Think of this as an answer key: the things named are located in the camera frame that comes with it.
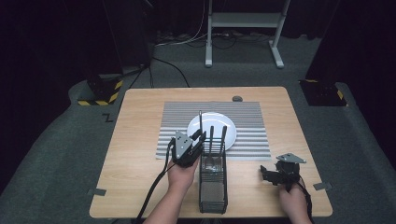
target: white metal stand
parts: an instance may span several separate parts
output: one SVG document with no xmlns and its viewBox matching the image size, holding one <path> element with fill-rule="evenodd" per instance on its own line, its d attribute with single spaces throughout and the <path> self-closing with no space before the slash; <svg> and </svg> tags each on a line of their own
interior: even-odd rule
<svg viewBox="0 0 396 224">
<path fill-rule="evenodd" d="M 280 13 L 234 13 L 234 12 L 212 12 L 212 1 L 209 0 L 208 18 L 207 18 L 207 40 L 206 40 L 206 55 L 205 66 L 211 67 L 212 60 L 212 28 L 213 27 L 266 27 L 276 28 L 274 40 L 268 43 L 274 55 L 276 66 L 283 68 L 285 65 L 282 62 L 277 43 L 282 32 L 283 24 L 286 19 L 290 0 L 285 1 L 282 12 Z"/>
</svg>

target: black cable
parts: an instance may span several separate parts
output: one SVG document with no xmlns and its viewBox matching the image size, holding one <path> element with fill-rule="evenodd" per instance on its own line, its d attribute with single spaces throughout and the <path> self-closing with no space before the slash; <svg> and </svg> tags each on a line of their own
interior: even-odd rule
<svg viewBox="0 0 396 224">
<path fill-rule="evenodd" d="M 132 86 L 134 85 L 134 83 L 137 81 L 137 79 L 140 77 L 140 75 L 142 74 L 144 69 L 140 70 L 139 74 L 137 74 L 136 78 L 134 79 L 134 81 L 132 82 L 132 84 L 129 86 L 128 90 L 132 88 Z"/>
<path fill-rule="evenodd" d="M 305 182 L 303 180 L 303 178 L 300 176 L 301 180 L 303 181 L 303 184 L 300 184 L 300 182 L 297 182 L 298 186 L 300 186 L 300 188 L 303 191 L 303 194 L 305 196 L 305 200 L 306 200 L 306 210 L 308 213 L 308 217 L 311 220 L 312 224 L 315 224 L 314 219 L 312 218 L 312 200 L 311 200 L 311 195 L 308 193 L 308 190 L 306 190 L 305 188 Z"/>
<path fill-rule="evenodd" d="M 267 41 L 267 40 L 270 39 L 269 35 L 257 35 L 257 38 L 251 39 L 251 40 L 246 40 L 246 39 L 243 39 L 242 37 L 244 37 L 244 36 L 237 37 L 237 39 L 238 39 L 237 42 L 240 42 L 240 43 L 257 43 L 257 42 Z"/>
<path fill-rule="evenodd" d="M 212 41 L 212 46 L 215 47 L 216 49 L 230 49 L 230 48 L 232 48 L 232 47 L 235 45 L 235 43 L 236 43 L 236 37 L 233 36 L 233 37 L 230 38 L 230 39 L 233 39 L 233 43 L 232 43 L 231 46 L 229 46 L 229 47 L 221 48 L 221 47 L 215 45 L 215 44 L 213 43 L 213 41 Z"/>
<path fill-rule="evenodd" d="M 183 72 L 182 72 L 180 69 L 178 69 L 178 67 L 176 67 L 174 64 L 168 63 L 168 62 L 166 62 L 166 61 L 163 61 L 163 60 L 158 59 L 158 58 L 155 58 L 155 57 L 152 57 L 152 59 L 157 60 L 157 61 L 162 62 L 162 63 L 167 63 L 167 64 L 173 66 L 174 68 L 176 68 L 177 71 L 183 76 L 184 81 L 185 81 L 186 84 L 187 84 L 187 87 L 190 87 L 190 84 L 189 84 L 189 82 L 187 81 L 186 77 L 184 76 Z"/>
<path fill-rule="evenodd" d="M 201 32 L 202 25 L 204 24 L 204 17 L 205 17 L 205 0 L 203 1 L 203 10 L 202 10 L 201 24 L 200 24 L 200 26 L 199 26 L 199 29 L 198 29 L 198 31 L 197 31 L 197 33 L 195 34 L 195 36 L 194 36 L 194 37 L 192 37 L 192 38 L 190 38 L 190 39 L 187 39 L 187 40 L 184 40 L 184 41 L 181 41 L 181 42 L 175 42 L 175 43 L 165 43 L 165 44 L 158 44 L 158 45 L 156 45 L 155 47 L 158 47 L 158 46 L 164 46 L 164 45 L 178 45 L 178 44 L 185 44 L 185 43 L 190 43 L 191 41 L 194 41 L 194 40 L 196 40 L 196 39 L 199 39 L 199 38 L 201 38 L 201 37 L 198 37 L 198 38 L 195 38 L 195 37 L 197 37 L 197 36 L 198 36 L 198 34 L 200 34 L 200 32 Z"/>
<path fill-rule="evenodd" d="M 140 220 L 142 219 L 143 213 L 146 210 L 146 207 L 149 204 L 149 199 L 151 198 L 151 194 L 154 192 L 155 187 L 157 187 L 158 183 L 160 182 L 160 180 L 163 178 L 163 176 L 166 174 L 166 172 L 168 172 L 172 167 L 174 167 L 174 165 L 172 165 L 171 167 L 169 167 L 168 169 L 168 160 L 169 160 L 169 151 L 171 149 L 171 146 L 176 142 L 175 138 L 172 138 L 171 141 L 168 144 L 168 149 L 166 149 L 166 156 L 165 156 L 165 166 L 163 167 L 163 170 L 160 172 L 160 174 L 157 176 L 157 178 L 154 180 L 154 183 L 151 185 L 149 191 L 148 191 L 148 195 L 146 196 L 146 200 L 143 203 L 142 208 L 140 209 L 139 215 L 137 215 L 136 219 L 134 220 L 134 224 L 139 224 Z"/>
<path fill-rule="evenodd" d="M 139 69 L 136 69 L 136 70 L 128 72 L 128 73 L 125 73 L 125 74 L 121 75 L 120 77 L 128 77 L 128 76 L 131 76 L 131 75 L 134 75 L 134 74 L 141 73 L 146 68 L 147 68 L 146 66 L 140 67 Z"/>
<path fill-rule="evenodd" d="M 203 42 L 204 44 L 203 45 L 200 45 L 200 46 L 194 46 L 194 45 L 192 45 L 191 43 L 195 43 L 195 42 Z M 186 43 L 185 45 L 187 45 L 187 46 L 190 46 L 190 47 L 192 47 L 192 48 L 203 48 L 203 47 L 205 47 L 206 46 L 206 40 L 195 40 L 195 41 L 192 41 L 191 43 Z"/>
<path fill-rule="evenodd" d="M 148 68 L 148 71 L 149 71 L 149 85 L 151 88 L 154 88 L 154 78 L 152 77 L 151 66 Z"/>
</svg>

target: wire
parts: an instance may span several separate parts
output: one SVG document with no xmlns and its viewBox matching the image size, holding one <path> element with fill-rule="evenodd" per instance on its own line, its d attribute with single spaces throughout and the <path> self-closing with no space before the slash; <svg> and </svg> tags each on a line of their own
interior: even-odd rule
<svg viewBox="0 0 396 224">
<path fill-rule="evenodd" d="M 207 34 L 204 34 L 204 35 L 201 35 L 200 37 L 195 38 L 190 43 L 195 42 L 196 40 L 199 40 L 199 39 L 201 39 L 201 38 L 203 38 L 205 36 L 207 36 Z M 194 45 L 191 45 L 190 43 L 186 43 L 186 45 L 188 45 L 190 47 L 193 47 L 193 48 L 202 48 L 202 47 L 206 46 L 206 41 L 205 40 L 202 40 L 201 42 L 205 42 L 205 43 L 202 46 L 194 46 Z"/>
<path fill-rule="evenodd" d="M 311 201 L 311 195 L 308 193 L 308 190 L 306 190 L 305 187 L 305 182 L 303 180 L 303 177 L 300 176 L 300 179 L 303 181 L 303 184 L 300 184 L 300 182 L 297 182 L 298 186 L 300 186 L 300 188 L 303 191 L 303 194 L 305 196 L 305 200 L 306 200 L 306 212 L 308 213 L 308 217 L 311 220 L 312 223 L 314 222 L 314 219 L 312 218 L 312 201 Z"/>
<path fill-rule="evenodd" d="M 148 195 L 146 196 L 146 200 L 144 201 L 143 206 L 140 209 L 139 215 L 137 215 L 137 218 L 134 220 L 134 222 L 132 222 L 132 220 L 131 220 L 131 223 L 138 224 L 140 222 L 140 220 L 142 219 L 143 213 L 145 212 L 146 207 L 149 204 L 149 199 L 151 198 L 151 194 L 154 192 L 155 187 L 157 187 L 158 183 L 163 178 L 163 176 L 166 174 L 166 172 L 168 172 L 172 167 L 174 167 L 174 165 L 172 165 L 171 167 L 166 169 L 168 166 L 168 161 L 169 161 L 169 151 L 171 149 L 171 146 L 175 142 L 176 142 L 175 138 L 172 138 L 171 141 L 169 142 L 168 148 L 166 149 L 165 166 L 163 167 L 163 171 L 158 174 L 157 178 L 154 180 L 154 183 L 149 188 Z"/>
<path fill-rule="evenodd" d="M 125 73 L 125 74 L 121 75 L 120 77 L 128 77 L 128 76 L 132 76 L 132 75 L 134 75 L 134 74 L 141 73 L 141 72 L 142 72 L 143 70 L 145 70 L 146 68 L 147 68 L 146 66 L 141 66 L 140 68 L 138 68 L 138 69 L 136 69 L 136 70 L 134 70 L 134 71 Z"/>
<path fill-rule="evenodd" d="M 151 66 L 148 68 L 148 71 L 149 71 L 149 85 L 151 86 L 151 88 L 154 88 L 154 79 L 151 73 Z"/>
<path fill-rule="evenodd" d="M 197 37 L 197 36 L 198 36 L 198 34 L 200 34 L 200 32 L 201 32 L 201 29 L 202 29 L 202 25 L 204 24 L 204 17 L 205 17 L 205 0 L 203 0 L 203 3 L 204 3 L 204 5 L 203 5 L 203 10 L 202 10 L 201 24 L 200 24 L 200 26 L 199 26 L 199 29 L 198 29 L 198 31 L 197 31 L 197 33 L 195 34 L 195 36 L 194 36 L 194 37 L 192 37 L 191 39 L 188 39 L 188 40 L 185 40 L 185 41 L 181 41 L 181 42 L 176 42 L 176 43 L 164 43 L 164 44 L 158 44 L 158 45 L 156 45 L 155 47 L 159 47 L 159 46 L 165 46 L 165 45 L 179 45 L 179 44 L 186 44 L 186 43 L 190 43 L 190 42 L 194 41 L 194 40 L 195 40 L 195 37 Z"/>
<path fill-rule="evenodd" d="M 255 39 L 249 39 L 249 40 L 247 40 L 247 39 L 244 39 L 243 37 L 247 37 L 247 36 L 249 36 L 249 37 L 256 37 L 257 36 L 257 38 L 255 38 Z M 264 41 L 267 41 L 267 40 L 269 40 L 271 38 L 271 36 L 269 36 L 269 35 L 243 35 L 243 36 L 241 36 L 241 37 L 237 37 L 237 41 L 238 42 L 241 42 L 241 43 L 257 43 L 257 42 L 264 42 Z"/>
<path fill-rule="evenodd" d="M 157 60 L 157 61 L 162 62 L 162 63 L 169 64 L 169 65 L 173 66 L 174 68 L 176 68 L 177 71 L 183 76 L 184 81 L 185 81 L 186 84 L 187 84 L 187 87 L 190 87 L 190 84 L 189 84 L 189 82 L 187 81 L 186 76 L 184 76 L 183 72 L 182 72 L 178 67 L 176 67 L 174 64 L 168 63 L 168 62 L 166 62 L 166 61 L 163 61 L 163 60 L 158 59 L 158 58 L 155 58 L 155 57 L 152 57 L 152 59 Z"/>
<path fill-rule="evenodd" d="M 227 3 L 227 0 L 224 0 L 223 6 L 222 6 L 222 8 L 221 8 L 221 11 L 222 11 L 222 12 L 224 11 L 225 4 L 226 4 L 226 3 Z"/>
<path fill-rule="evenodd" d="M 232 47 L 235 45 L 236 40 L 237 40 L 237 38 L 236 38 L 235 36 L 233 36 L 232 39 L 233 39 L 233 43 L 232 43 L 231 46 L 229 46 L 229 47 L 221 48 L 221 47 L 219 47 L 219 46 L 213 44 L 213 42 L 212 42 L 212 46 L 215 47 L 216 49 L 230 49 L 230 48 L 232 48 Z"/>
<path fill-rule="evenodd" d="M 140 70 L 139 74 L 137 74 L 136 78 L 134 79 L 134 81 L 132 82 L 132 84 L 129 86 L 128 89 L 131 89 L 131 88 L 132 88 L 132 86 L 134 85 L 134 83 L 137 81 L 137 79 L 138 79 L 138 78 L 140 77 L 140 75 L 142 74 L 143 70 L 145 70 L 145 69 Z"/>
</svg>

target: gray striped mat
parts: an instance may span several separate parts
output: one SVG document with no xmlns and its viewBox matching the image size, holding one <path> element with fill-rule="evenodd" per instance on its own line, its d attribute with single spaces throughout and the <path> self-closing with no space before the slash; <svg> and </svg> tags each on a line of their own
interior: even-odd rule
<svg viewBox="0 0 396 224">
<path fill-rule="evenodd" d="M 165 102 L 157 159 L 164 159 L 168 143 L 176 131 L 187 133 L 190 121 L 199 111 L 217 112 L 227 116 L 236 127 L 236 140 L 227 150 L 228 160 L 271 160 L 267 133 L 259 102 Z"/>
</svg>

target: utensil holder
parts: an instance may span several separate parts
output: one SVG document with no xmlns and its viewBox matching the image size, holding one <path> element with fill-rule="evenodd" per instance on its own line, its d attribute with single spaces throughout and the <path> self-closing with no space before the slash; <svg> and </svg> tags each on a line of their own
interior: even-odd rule
<svg viewBox="0 0 396 224">
<path fill-rule="evenodd" d="M 209 143 L 204 143 L 199 170 L 199 208 L 201 213 L 224 214 L 228 205 L 227 166 L 224 143 L 214 138 L 211 156 L 215 160 L 213 167 L 205 167 L 205 159 L 209 156 Z"/>
</svg>

